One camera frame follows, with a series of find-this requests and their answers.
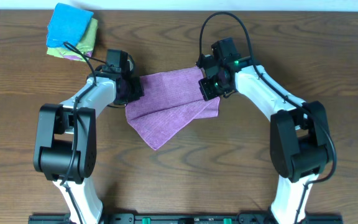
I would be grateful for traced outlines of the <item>purple microfiber cloth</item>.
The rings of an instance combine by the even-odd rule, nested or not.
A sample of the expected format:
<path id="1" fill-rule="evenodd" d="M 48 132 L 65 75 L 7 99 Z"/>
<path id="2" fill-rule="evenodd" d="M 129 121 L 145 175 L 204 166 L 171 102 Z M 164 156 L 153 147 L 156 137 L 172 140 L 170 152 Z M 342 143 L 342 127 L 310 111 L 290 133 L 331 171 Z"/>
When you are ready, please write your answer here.
<path id="1" fill-rule="evenodd" d="M 144 142 L 158 150 L 194 119 L 214 118 L 220 98 L 206 101 L 198 67 L 142 76 L 144 96 L 126 106 L 126 118 Z"/>

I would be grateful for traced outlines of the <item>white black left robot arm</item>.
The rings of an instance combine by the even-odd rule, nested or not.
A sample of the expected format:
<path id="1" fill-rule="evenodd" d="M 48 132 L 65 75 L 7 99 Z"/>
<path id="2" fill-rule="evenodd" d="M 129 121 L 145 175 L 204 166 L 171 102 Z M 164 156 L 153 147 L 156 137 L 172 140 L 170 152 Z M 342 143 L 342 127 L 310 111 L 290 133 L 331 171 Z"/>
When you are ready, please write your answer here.
<path id="1" fill-rule="evenodd" d="M 97 156 L 96 119 L 105 108 L 123 108 L 144 95 L 134 70 L 131 55 L 109 49 L 77 93 L 59 104 L 41 106 L 34 168 L 59 189 L 70 212 L 31 215 L 29 223 L 102 223 L 103 203 L 91 177 Z"/>

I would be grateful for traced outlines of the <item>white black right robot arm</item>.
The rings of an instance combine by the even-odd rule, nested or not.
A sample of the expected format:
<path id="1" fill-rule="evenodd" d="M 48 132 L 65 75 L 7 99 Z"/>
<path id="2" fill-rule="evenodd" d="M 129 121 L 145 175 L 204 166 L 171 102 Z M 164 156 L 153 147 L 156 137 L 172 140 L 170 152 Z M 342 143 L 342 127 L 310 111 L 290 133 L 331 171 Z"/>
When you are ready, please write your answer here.
<path id="1" fill-rule="evenodd" d="M 253 56 L 242 57 L 231 38 L 219 40 L 212 54 L 200 54 L 197 66 L 204 100 L 236 91 L 253 102 L 270 122 L 270 158 L 279 174 L 277 193 L 266 215 L 240 223 L 341 223 L 335 215 L 305 211 L 311 187 L 329 162 L 336 163 L 324 106 L 307 103 L 273 80 Z"/>

